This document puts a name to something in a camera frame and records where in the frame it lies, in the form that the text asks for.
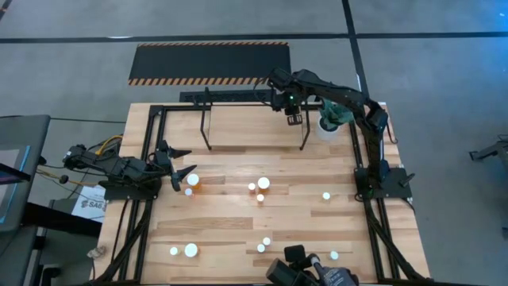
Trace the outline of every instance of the wooden tabletop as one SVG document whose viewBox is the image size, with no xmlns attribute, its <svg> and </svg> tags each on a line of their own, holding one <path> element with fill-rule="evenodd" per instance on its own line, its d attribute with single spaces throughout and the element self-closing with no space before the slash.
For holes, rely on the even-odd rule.
<svg viewBox="0 0 508 286">
<path fill-rule="evenodd" d="M 150 105 L 131 105 L 121 156 L 141 155 Z M 226 105 L 221 112 L 240 108 Z M 278 115 L 281 122 L 286 121 L 283 113 Z M 298 147 L 254 146 L 217 147 L 210 152 L 199 133 L 201 112 L 169 112 L 164 138 L 173 148 L 192 149 L 191 154 L 174 160 L 174 164 L 177 168 L 197 164 L 195 173 L 202 178 L 202 187 L 194 198 L 189 198 L 182 191 L 173 191 L 164 180 L 153 205 L 141 283 L 267 283 L 267 267 L 275 258 L 283 260 L 284 247 L 297 244 L 303 244 L 307 254 L 319 255 L 323 265 L 347 267 L 359 276 L 360 282 L 376 282 L 364 206 L 354 200 L 352 170 L 356 162 L 349 127 L 342 126 L 332 142 L 320 141 L 314 134 L 317 118 L 318 112 L 311 111 L 310 136 L 302 151 Z M 157 126 L 156 122 L 152 149 Z M 209 126 L 214 125 L 205 124 L 207 134 Z M 358 133 L 359 141 L 364 142 L 359 129 Z M 234 140 L 235 135 L 238 133 L 222 136 Z M 386 134 L 385 137 L 386 158 L 390 164 L 399 165 L 397 146 L 390 143 Z M 364 145 L 362 153 L 366 162 Z M 256 197 L 248 193 L 247 185 L 261 176 L 269 178 L 271 187 L 259 205 Z M 324 191 L 332 195 L 328 202 L 322 199 Z M 107 207 L 98 243 L 107 249 L 113 247 L 123 204 L 112 202 Z M 420 274 L 428 276 L 413 211 L 401 199 L 386 199 L 386 205 L 394 243 Z M 119 247 L 123 245 L 129 210 L 127 206 Z M 271 238 L 272 244 L 265 253 L 257 253 L 256 247 L 265 237 Z M 183 251 L 190 242 L 198 245 L 197 257 L 169 254 L 171 247 Z M 379 244 L 385 275 L 389 276 L 386 251 L 383 243 Z M 327 257 L 331 250 L 340 254 L 337 261 Z M 137 245 L 130 256 L 128 278 L 133 277 L 136 253 Z M 109 251 L 97 259 L 98 273 L 110 263 L 110 255 Z"/>
</svg>

